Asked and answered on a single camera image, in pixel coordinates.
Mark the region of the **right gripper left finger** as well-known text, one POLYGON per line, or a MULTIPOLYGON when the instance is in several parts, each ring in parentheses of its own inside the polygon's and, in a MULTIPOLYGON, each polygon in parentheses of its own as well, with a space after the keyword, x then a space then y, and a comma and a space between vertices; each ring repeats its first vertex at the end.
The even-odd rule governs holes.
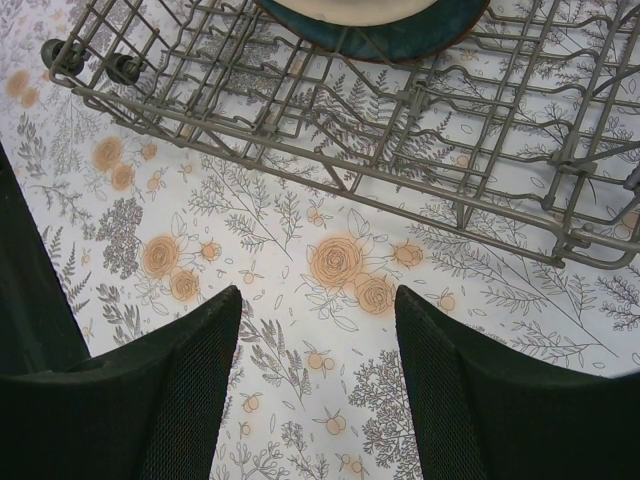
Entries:
POLYGON ((5 479, 206 479, 241 321, 230 286, 62 371, 1 379, 5 479))

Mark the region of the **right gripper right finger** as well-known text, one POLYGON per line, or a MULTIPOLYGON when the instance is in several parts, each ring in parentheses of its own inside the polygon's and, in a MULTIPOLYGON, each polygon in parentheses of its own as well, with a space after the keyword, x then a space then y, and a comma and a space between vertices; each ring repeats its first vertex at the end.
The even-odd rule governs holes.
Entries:
POLYGON ((635 479, 639 376, 535 359, 457 322, 407 287, 399 352, 427 479, 635 479))

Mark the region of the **grey wire dish rack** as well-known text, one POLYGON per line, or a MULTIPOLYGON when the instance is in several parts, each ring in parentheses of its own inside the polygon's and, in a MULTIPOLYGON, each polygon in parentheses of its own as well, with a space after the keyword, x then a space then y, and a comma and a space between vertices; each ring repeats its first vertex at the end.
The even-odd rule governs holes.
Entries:
POLYGON ((258 1, 84 1, 52 79, 119 125, 554 267, 639 257, 639 5, 488 1, 407 63, 258 1))

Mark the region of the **dark teal plate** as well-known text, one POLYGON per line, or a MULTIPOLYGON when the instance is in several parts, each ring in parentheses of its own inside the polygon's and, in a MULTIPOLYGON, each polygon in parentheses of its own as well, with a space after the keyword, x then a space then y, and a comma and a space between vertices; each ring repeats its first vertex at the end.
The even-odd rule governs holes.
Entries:
POLYGON ((341 26, 311 19, 275 1, 256 3, 269 17, 308 43, 345 58, 407 63, 456 45, 482 18, 488 1, 438 1, 405 19, 379 26, 341 26))

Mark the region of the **cream green plate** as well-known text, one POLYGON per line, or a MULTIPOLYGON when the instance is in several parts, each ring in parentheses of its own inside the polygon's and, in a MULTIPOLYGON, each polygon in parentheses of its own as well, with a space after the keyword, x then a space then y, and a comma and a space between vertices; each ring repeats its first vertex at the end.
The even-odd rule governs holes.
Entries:
POLYGON ((303 16, 341 26, 378 26, 420 13, 436 0, 276 0, 303 16))

